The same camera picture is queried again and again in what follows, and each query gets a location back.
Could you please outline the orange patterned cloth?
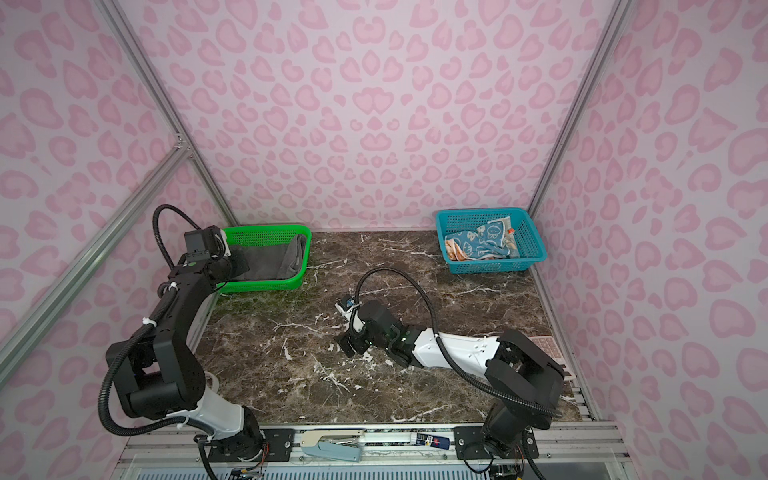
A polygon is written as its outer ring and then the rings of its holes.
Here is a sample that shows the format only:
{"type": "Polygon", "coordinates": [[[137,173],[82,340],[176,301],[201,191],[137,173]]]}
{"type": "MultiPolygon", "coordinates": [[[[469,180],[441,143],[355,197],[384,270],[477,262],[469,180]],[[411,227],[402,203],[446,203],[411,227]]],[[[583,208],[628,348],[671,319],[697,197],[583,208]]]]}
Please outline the orange patterned cloth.
{"type": "Polygon", "coordinates": [[[452,261],[470,261],[474,259],[474,247],[470,242],[447,239],[444,243],[448,257],[452,261]]]}

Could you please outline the grey towel gold emblem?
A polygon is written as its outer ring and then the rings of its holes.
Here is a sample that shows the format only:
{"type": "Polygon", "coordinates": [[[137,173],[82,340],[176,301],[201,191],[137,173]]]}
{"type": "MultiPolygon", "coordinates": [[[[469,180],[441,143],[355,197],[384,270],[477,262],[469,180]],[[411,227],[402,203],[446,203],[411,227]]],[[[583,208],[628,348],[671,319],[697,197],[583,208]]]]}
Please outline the grey towel gold emblem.
{"type": "Polygon", "coordinates": [[[249,270],[236,277],[236,280],[271,281],[295,277],[302,269],[306,244],[307,237],[297,234],[285,244],[247,247],[232,245],[231,250],[245,250],[249,265],[249,270]]]}

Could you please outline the blue patterned cloth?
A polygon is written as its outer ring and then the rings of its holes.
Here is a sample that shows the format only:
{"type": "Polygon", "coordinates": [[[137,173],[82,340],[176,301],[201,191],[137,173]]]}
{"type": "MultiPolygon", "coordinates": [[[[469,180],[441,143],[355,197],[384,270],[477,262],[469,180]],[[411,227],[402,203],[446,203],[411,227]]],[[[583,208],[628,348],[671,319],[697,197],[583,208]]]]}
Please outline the blue patterned cloth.
{"type": "Polygon", "coordinates": [[[477,227],[449,234],[447,239],[456,239],[462,243],[470,242],[474,247],[474,259],[470,261],[519,258],[520,252],[514,238],[515,229],[509,216],[494,219],[477,227]]]}

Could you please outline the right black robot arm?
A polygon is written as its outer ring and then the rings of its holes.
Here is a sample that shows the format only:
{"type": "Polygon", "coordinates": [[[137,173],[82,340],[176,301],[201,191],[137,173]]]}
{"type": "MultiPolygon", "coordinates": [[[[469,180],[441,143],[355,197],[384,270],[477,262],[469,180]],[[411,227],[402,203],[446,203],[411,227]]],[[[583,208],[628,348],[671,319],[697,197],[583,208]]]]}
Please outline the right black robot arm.
{"type": "Polygon", "coordinates": [[[335,339],[348,357],[371,347],[382,349],[404,368],[445,368],[472,387],[494,398],[478,440],[464,445],[466,456],[481,450],[490,460],[514,458],[537,477],[536,430],[547,430],[561,418],[558,408],[565,382],[560,364],[522,332],[509,329],[499,336],[469,337],[441,331],[434,303],[408,273],[386,267],[402,277],[423,300],[430,317],[427,327],[406,325],[378,300],[360,299],[364,283],[335,304],[347,322],[335,339]]]}

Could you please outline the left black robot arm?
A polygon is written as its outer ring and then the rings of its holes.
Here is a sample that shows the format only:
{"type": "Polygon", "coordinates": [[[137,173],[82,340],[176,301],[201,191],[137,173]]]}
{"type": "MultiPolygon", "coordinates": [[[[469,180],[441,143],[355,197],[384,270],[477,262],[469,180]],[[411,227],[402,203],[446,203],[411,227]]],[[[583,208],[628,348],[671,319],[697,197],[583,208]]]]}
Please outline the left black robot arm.
{"type": "Polygon", "coordinates": [[[266,441],[255,414],[208,387],[203,367],[187,344],[204,301],[244,274],[247,261],[241,248],[229,246],[224,230],[198,225],[185,233],[186,251],[173,261],[159,230],[164,211],[188,217],[169,204],[153,213],[153,235],[170,272],[158,289],[157,305],[140,328],[106,352],[108,370],[98,394],[98,418],[106,431],[121,437],[189,426],[201,432],[195,439],[201,453],[262,460],[266,441]]]}

